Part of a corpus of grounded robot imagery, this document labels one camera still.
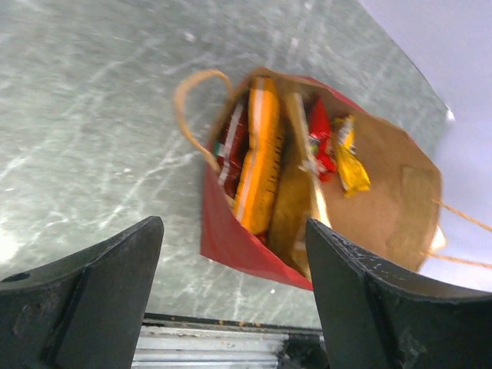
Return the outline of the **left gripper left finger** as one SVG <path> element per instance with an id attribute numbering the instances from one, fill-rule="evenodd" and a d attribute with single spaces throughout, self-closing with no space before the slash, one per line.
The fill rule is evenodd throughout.
<path id="1" fill-rule="evenodd" d="M 148 217 L 1 281 L 3 368 L 130 368 L 161 252 Z"/>

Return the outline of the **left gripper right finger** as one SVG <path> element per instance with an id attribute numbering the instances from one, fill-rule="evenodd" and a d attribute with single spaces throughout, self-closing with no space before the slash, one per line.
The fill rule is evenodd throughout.
<path id="1" fill-rule="evenodd" d="M 491 295 L 398 266 L 311 219 L 305 241 L 332 368 L 489 368 Z"/>

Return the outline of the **red paper bag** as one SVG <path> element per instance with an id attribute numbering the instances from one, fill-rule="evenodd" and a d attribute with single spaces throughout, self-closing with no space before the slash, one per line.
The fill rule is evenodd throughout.
<path id="1" fill-rule="evenodd" d="M 333 88 L 308 76 L 281 74 L 268 68 L 253 70 L 239 85 L 224 78 L 227 100 L 213 124 L 208 144 L 197 145 L 207 163 L 201 223 L 202 255 L 256 277 L 306 290 L 313 288 L 311 279 L 287 266 L 268 247 L 271 220 L 266 232 L 252 234 L 234 214 L 236 195 L 235 198 L 228 197 L 218 183 L 220 167 L 214 155 L 214 144 L 240 98 L 247 96 L 249 100 L 251 84 L 256 77 L 274 80 L 280 96 L 284 144 L 288 120 L 284 97 L 289 91 L 301 95 L 307 124 L 316 99 L 321 98 L 331 122 L 333 150 L 337 130 L 335 119 L 345 115 L 355 118 L 355 153 L 368 173 L 371 189 L 346 198 L 338 172 L 330 181 L 321 181 L 330 221 L 327 226 L 362 248 L 410 271 L 419 271 L 428 258 L 436 258 L 446 241 L 439 226 L 440 210 L 444 208 L 442 178 L 432 160 L 406 131 L 368 114 Z"/>

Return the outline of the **tan kettle chip bag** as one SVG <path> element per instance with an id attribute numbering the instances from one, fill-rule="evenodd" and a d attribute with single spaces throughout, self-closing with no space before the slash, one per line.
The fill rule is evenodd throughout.
<path id="1" fill-rule="evenodd" d="M 305 246 L 307 219 L 329 225 L 321 181 L 309 142 L 309 129 L 301 95 L 284 97 L 288 120 L 281 156 L 281 176 L 268 232 L 268 247 L 287 266 L 311 279 Z"/>

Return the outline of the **orange honey dijon chip bag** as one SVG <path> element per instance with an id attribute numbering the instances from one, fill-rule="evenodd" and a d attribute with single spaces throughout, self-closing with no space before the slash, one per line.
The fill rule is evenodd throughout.
<path id="1" fill-rule="evenodd" d="M 285 129 L 274 80 L 253 79 L 248 100 L 249 149 L 235 198 L 234 214 L 252 234 L 268 229 L 278 189 Z"/>

